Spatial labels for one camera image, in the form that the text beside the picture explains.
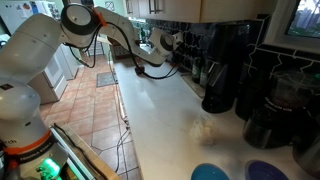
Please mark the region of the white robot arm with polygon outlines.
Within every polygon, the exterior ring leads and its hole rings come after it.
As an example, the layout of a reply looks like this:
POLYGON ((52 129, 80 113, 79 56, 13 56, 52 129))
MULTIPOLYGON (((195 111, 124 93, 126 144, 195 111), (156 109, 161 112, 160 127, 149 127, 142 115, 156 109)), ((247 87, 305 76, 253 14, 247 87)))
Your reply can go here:
POLYGON ((69 4, 60 21, 44 14, 31 16, 0 51, 0 139, 5 153, 18 155, 51 146, 39 115, 40 97, 28 82, 43 72, 60 45, 85 48, 96 33, 114 39, 153 66, 162 65, 183 42, 180 33, 170 35, 155 28, 149 37, 154 47, 145 51, 137 44, 132 23, 102 7, 69 4))

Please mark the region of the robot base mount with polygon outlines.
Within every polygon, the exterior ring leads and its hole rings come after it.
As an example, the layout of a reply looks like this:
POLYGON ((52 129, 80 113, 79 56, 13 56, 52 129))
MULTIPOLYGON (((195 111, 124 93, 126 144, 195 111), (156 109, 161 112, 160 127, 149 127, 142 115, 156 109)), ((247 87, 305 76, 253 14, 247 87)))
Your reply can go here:
POLYGON ((121 180, 67 126, 54 124, 33 143, 3 149, 4 180, 121 180))

